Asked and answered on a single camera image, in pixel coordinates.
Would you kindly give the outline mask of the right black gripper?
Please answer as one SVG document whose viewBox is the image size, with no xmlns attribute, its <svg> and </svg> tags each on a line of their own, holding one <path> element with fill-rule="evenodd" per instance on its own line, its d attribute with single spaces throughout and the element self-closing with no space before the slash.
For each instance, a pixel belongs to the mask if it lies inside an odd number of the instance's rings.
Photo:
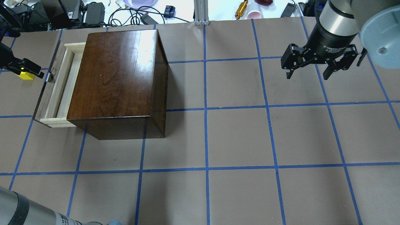
<svg viewBox="0 0 400 225">
<path fill-rule="evenodd" d="M 281 57 L 286 78 L 291 79 L 294 70 L 308 64 L 328 64 L 323 72 L 325 81 L 337 70 L 349 69 L 358 55 L 356 46 L 351 43 L 355 36 L 332 34 L 316 24 L 303 47 L 291 43 Z"/>
</svg>

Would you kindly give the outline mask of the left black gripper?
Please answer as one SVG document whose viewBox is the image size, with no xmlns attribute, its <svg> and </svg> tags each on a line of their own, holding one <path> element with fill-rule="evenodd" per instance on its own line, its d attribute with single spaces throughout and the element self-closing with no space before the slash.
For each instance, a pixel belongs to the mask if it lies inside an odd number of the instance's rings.
<svg viewBox="0 0 400 225">
<path fill-rule="evenodd" d="M 44 73 L 41 67 L 28 59 L 18 59 L 14 56 L 10 47 L 5 44 L 0 44 L 0 67 L 5 70 L 21 70 L 22 72 L 29 72 L 35 77 L 43 78 Z"/>
</svg>

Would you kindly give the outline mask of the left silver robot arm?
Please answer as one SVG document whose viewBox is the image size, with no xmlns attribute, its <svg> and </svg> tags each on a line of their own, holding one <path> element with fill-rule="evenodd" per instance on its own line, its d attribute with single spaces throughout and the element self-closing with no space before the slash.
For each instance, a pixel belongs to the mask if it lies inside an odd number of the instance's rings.
<svg viewBox="0 0 400 225">
<path fill-rule="evenodd" d="M 69 59 L 83 53 L 84 43 L 56 41 L 50 47 L 50 59 L 42 69 L 44 79 L 21 81 L 12 73 L 1 72 L 1 224 L 2 225 L 99 225 L 90 219 L 73 219 L 67 210 L 53 210 L 19 191 L 13 191 L 18 168 L 36 115 L 36 104 L 47 110 L 54 84 L 59 78 L 65 54 Z"/>
</svg>

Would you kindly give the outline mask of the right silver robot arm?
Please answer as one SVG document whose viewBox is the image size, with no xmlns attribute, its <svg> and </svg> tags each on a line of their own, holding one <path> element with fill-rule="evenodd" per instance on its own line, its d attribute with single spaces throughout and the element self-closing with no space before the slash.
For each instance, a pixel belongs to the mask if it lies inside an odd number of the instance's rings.
<svg viewBox="0 0 400 225">
<path fill-rule="evenodd" d="M 363 45 L 357 65 L 369 54 L 379 67 L 399 69 L 399 19 L 398 0 L 328 0 L 305 46 L 289 44 L 281 57 L 286 78 L 309 64 L 327 64 L 324 80 L 349 69 L 358 54 L 352 44 L 357 35 Z"/>
</svg>

